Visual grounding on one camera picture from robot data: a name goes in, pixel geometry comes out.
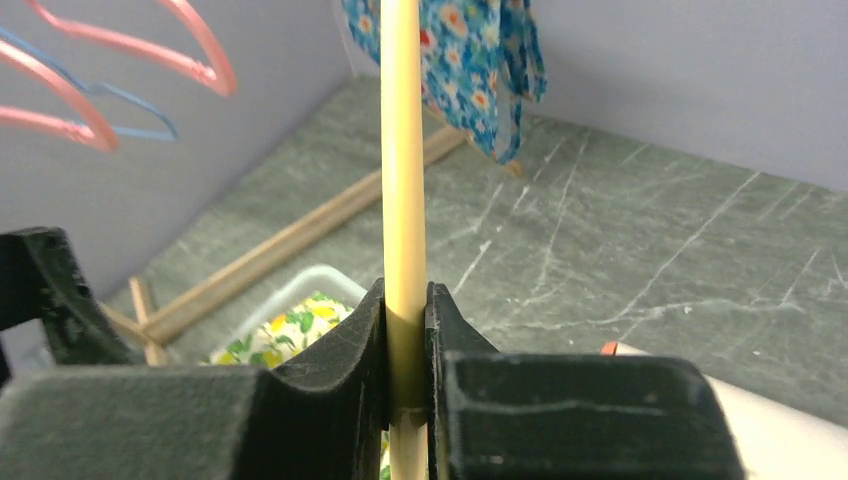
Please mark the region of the blue floral skirt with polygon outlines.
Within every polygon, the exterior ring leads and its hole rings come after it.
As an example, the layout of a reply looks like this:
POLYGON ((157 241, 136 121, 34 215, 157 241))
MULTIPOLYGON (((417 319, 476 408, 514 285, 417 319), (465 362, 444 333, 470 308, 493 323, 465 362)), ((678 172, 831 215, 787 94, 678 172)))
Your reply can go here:
POLYGON ((530 2, 422 1, 421 96, 498 164, 515 162, 525 102, 547 88, 530 2))

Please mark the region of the yellow wooden hanger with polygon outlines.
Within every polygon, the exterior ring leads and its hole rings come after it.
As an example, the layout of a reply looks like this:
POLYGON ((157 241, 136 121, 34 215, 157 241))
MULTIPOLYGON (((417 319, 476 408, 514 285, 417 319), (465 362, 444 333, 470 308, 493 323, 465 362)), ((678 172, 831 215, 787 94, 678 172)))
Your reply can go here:
POLYGON ((394 479, 427 476, 424 321, 427 265, 419 6, 384 1, 380 17, 385 317, 394 479))

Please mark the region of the yellow lemon print skirt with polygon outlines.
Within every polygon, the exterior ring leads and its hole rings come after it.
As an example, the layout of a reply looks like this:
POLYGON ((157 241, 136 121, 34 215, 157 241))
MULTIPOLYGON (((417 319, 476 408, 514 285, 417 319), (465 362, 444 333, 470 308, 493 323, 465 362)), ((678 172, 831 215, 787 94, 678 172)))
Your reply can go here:
POLYGON ((353 308, 316 291, 293 307, 274 307, 258 323, 211 353, 205 365, 275 368, 301 353, 342 322, 353 308))

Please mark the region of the white plastic basket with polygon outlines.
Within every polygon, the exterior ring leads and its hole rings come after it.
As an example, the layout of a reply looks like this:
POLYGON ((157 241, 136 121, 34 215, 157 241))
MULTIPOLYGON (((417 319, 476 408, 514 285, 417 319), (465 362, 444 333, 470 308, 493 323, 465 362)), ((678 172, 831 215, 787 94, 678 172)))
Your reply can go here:
POLYGON ((312 265, 300 270, 289 282, 272 293, 216 349, 229 346, 271 320, 273 314, 288 311, 316 292, 327 294, 347 307, 356 307, 367 289, 331 265, 312 265))

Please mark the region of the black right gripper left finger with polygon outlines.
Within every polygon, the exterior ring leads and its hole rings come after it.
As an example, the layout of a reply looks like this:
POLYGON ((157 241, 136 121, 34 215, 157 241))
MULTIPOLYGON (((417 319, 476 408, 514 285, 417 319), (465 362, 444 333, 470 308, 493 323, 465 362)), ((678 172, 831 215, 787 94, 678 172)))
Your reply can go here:
POLYGON ((73 366, 1 395, 5 479, 375 479, 384 284, 278 368, 73 366))

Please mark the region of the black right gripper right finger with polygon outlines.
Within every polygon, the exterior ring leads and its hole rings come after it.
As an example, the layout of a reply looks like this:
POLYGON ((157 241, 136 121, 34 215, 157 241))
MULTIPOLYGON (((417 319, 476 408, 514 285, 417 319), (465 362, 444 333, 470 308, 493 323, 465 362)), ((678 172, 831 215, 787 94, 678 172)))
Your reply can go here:
POLYGON ((677 357, 497 350, 431 283, 433 479, 742 479, 714 389, 677 357))

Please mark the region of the blue wire hanger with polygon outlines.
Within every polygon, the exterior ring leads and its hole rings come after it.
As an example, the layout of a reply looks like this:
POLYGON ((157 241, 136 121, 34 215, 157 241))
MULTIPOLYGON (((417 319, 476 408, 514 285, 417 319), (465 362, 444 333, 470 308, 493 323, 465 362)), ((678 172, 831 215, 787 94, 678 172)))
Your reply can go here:
POLYGON ((94 100, 98 107, 106 107, 109 126, 118 135, 158 142, 180 139, 174 122, 149 101, 109 83, 78 76, 54 55, 7 28, 1 28, 1 39, 46 65, 89 100, 94 100))

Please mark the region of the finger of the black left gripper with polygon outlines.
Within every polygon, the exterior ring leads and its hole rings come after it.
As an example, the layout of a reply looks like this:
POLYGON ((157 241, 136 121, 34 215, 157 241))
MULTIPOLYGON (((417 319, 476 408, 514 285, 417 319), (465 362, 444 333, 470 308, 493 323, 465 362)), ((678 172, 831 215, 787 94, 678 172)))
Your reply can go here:
POLYGON ((66 232, 1 235, 1 383, 56 365, 131 365, 78 265, 66 232))

